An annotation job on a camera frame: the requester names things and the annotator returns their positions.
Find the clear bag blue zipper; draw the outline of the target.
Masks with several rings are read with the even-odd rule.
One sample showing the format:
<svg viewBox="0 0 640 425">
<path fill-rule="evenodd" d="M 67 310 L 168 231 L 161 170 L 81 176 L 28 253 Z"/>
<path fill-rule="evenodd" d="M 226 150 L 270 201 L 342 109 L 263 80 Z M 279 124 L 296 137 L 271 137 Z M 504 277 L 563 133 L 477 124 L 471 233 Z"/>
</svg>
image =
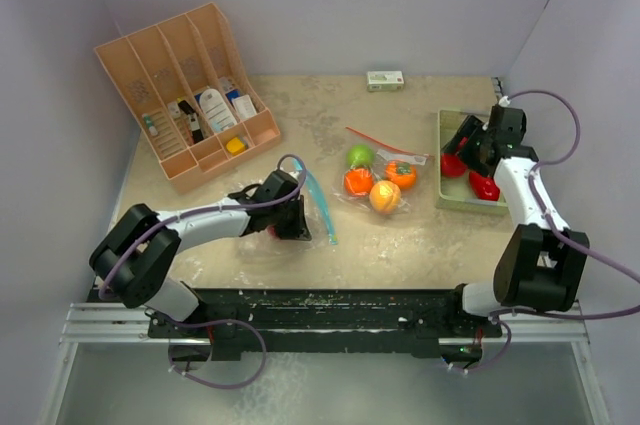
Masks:
<svg viewBox="0 0 640 425">
<path fill-rule="evenodd" d="M 250 205 L 241 252 L 257 258 L 336 246 L 338 237 L 328 200 L 317 178 L 298 157 L 281 157 L 261 182 L 228 195 Z"/>
</svg>

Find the red fake pepper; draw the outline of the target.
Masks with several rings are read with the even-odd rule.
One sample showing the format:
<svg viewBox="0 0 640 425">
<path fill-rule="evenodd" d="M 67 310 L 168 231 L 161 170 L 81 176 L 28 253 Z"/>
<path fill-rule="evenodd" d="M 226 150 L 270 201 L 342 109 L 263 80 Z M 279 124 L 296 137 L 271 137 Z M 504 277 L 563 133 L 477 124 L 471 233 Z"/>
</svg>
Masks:
<svg viewBox="0 0 640 425">
<path fill-rule="evenodd" d="M 491 177 L 484 177 L 478 172 L 470 171 L 468 181 L 477 199 L 492 202 L 500 199 L 500 189 Z"/>
</svg>

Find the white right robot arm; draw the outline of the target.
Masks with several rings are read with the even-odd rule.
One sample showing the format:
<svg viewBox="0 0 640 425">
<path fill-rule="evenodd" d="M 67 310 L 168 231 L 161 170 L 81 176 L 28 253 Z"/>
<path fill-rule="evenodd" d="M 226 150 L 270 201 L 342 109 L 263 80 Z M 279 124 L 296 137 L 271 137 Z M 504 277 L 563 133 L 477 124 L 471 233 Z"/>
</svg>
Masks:
<svg viewBox="0 0 640 425">
<path fill-rule="evenodd" d="M 566 312 L 572 307 L 586 254 L 563 242 L 587 248 L 585 233 L 573 231 L 556 211 L 535 167 L 539 158 L 523 143 L 527 119 L 520 109 L 493 106 L 484 121 L 465 114 L 441 151 L 461 160 L 470 172 L 491 178 L 504 198 L 513 234 L 490 282 L 461 288 L 461 302 L 445 311 L 446 328 L 467 336 L 502 309 Z"/>
</svg>

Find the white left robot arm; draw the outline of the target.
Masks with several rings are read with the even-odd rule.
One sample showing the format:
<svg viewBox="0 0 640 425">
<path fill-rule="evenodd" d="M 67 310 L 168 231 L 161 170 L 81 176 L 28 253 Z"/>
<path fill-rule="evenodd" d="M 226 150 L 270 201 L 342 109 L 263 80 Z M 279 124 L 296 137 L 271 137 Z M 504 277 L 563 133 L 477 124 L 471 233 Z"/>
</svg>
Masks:
<svg viewBox="0 0 640 425">
<path fill-rule="evenodd" d="M 202 208 L 156 212 L 145 204 L 130 207 L 90 256 L 90 267 L 102 279 L 99 298 L 128 308 L 145 306 L 171 317 L 182 336 L 198 335 L 206 314 L 196 293 L 169 277 L 174 258 L 215 240 L 267 228 L 288 240 L 308 239 L 301 195 L 305 178 L 277 169 L 264 182 Z"/>
</svg>

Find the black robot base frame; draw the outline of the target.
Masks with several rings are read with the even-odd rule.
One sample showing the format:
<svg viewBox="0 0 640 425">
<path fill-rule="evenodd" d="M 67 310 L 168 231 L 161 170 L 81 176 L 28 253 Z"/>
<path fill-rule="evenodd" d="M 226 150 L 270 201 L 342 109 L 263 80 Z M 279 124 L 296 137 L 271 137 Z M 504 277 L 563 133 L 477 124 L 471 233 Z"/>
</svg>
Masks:
<svg viewBox="0 0 640 425">
<path fill-rule="evenodd" d="M 488 319 L 467 314 L 455 289 L 200 289 L 186 327 L 152 313 L 149 334 L 174 344 L 212 346 L 215 361 L 244 353 L 399 353 L 414 358 L 480 358 Z"/>
</svg>

